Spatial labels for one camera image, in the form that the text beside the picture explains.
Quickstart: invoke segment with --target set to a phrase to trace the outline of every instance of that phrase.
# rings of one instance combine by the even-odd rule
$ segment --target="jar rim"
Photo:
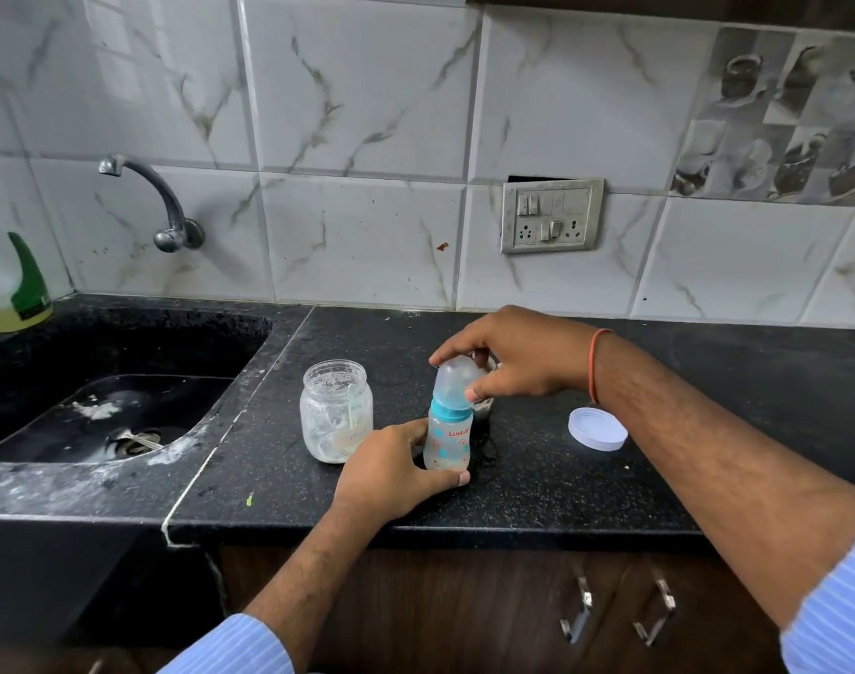
[[[308,368],[302,384],[320,397],[342,397],[362,388],[367,381],[365,367],[351,359],[327,359]]]

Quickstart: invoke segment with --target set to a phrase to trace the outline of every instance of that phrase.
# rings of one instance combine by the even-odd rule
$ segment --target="switch plate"
[[[500,252],[596,248],[604,191],[601,179],[504,184]]]

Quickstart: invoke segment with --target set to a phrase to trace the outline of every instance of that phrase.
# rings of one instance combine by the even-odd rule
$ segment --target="blue striped sleeve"
[[[277,636],[250,615],[231,615],[160,674],[294,674]]]
[[[855,545],[803,601],[781,648],[793,674],[855,672]]]

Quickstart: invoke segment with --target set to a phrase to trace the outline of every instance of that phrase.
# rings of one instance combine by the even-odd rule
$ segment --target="glass jar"
[[[309,452],[326,464],[344,464],[375,425],[366,370],[348,359],[312,366],[302,377],[300,420]]]

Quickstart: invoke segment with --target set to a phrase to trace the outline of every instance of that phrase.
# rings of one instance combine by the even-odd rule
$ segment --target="cabinet handle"
[[[668,622],[669,617],[674,613],[674,611],[678,607],[678,602],[674,600],[674,597],[671,596],[671,591],[668,588],[668,582],[664,579],[659,579],[656,581],[656,586],[658,587],[659,593],[661,593],[661,599],[665,604],[665,614],[662,615],[656,623],[652,625],[652,628],[646,631],[646,627],[643,626],[641,622],[634,622],[634,629],[637,630],[637,634],[640,635],[640,640],[649,647],[655,643],[655,640],[658,638],[658,634],[661,633],[661,628],[665,626],[665,623]]]
[[[579,642],[580,634],[587,626],[587,622],[590,620],[590,612],[593,609],[593,594],[590,593],[590,586],[587,584],[586,577],[578,577],[578,587],[580,589],[580,612],[573,622],[568,622],[564,617],[559,620],[561,631],[571,645],[576,645]]]

